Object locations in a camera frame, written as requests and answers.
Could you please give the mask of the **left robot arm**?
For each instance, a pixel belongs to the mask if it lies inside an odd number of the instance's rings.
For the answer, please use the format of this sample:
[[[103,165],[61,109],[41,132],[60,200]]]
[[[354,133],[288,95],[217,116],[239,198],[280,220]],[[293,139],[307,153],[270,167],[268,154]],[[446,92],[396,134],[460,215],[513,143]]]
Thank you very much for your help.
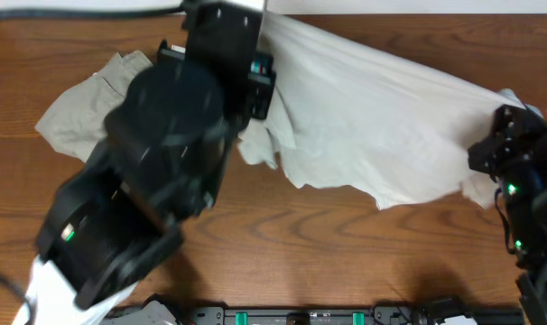
[[[273,59],[258,49],[265,8],[179,5],[184,50],[160,45],[57,190],[17,323],[101,320],[181,246],[181,222],[213,207],[233,143],[272,99]]]

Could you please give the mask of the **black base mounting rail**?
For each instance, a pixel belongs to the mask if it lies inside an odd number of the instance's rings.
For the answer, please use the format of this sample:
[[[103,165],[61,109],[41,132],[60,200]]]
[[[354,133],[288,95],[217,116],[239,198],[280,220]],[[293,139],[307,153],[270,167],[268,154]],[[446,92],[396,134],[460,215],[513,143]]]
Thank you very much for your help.
[[[457,297],[417,305],[383,302],[357,309],[279,309],[203,306],[185,309],[161,295],[110,312],[106,325],[524,325],[519,308],[469,307]]]

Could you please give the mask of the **folded khaki shorts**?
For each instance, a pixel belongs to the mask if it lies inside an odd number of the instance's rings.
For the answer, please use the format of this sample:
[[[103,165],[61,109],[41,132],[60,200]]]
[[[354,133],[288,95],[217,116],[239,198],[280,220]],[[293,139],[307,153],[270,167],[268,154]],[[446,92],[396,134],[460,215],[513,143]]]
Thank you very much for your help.
[[[115,54],[101,70],[63,92],[35,130],[55,152],[85,162],[106,135],[105,116],[124,101],[134,77],[152,65],[141,51]]]

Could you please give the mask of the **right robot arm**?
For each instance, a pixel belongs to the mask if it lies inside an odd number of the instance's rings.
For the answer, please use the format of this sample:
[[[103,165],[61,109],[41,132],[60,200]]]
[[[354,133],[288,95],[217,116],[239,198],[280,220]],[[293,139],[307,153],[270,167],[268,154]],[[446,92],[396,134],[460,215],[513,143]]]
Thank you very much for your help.
[[[498,184],[509,254],[529,321],[547,324],[547,121],[527,105],[502,105],[489,134],[468,148],[468,166]]]

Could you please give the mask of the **white t-shirt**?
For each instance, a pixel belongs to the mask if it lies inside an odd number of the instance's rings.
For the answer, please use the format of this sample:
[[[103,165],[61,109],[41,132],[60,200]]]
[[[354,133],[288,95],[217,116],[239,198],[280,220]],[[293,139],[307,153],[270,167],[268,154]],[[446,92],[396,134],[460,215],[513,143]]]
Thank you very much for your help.
[[[262,40],[277,79],[267,118],[238,145],[249,164],[282,168],[296,187],[352,186],[380,209],[460,192],[483,208],[495,184],[468,148],[515,94],[494,92],[292,18],[268,14]]]

